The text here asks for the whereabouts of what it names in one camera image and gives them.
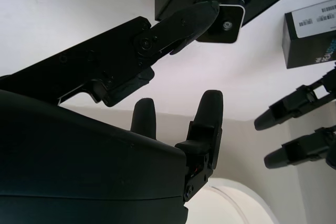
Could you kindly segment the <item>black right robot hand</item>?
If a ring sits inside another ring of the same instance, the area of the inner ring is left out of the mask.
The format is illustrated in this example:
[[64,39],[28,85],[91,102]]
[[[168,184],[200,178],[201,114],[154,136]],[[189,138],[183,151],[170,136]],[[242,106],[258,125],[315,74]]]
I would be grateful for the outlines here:
[[217,165],[220,91],[203,94],[174,146],[156,139],[150,98],[136,103],[129,130],[60,105],[79,93],[116,105],[218,14],[218,2],[206,1],[154,26],[137,17],[1,77],[1,223],[186,223],[185,203]]

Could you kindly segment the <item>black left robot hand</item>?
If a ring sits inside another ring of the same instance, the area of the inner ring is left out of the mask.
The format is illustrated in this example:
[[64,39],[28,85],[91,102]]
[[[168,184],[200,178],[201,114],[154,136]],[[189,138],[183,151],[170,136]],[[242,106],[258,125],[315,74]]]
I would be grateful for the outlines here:
[[[266,130],[287,120],[299,118],[333,100],[335,69],[308,86],[298,87],[295,92],[272,104],[254,120],[255,130]],[[310,135],[282,144],[281,148],[265,156],[264,164],[268,169],[276,169],[321,159],[335,169],[335,126],[321,127]]]

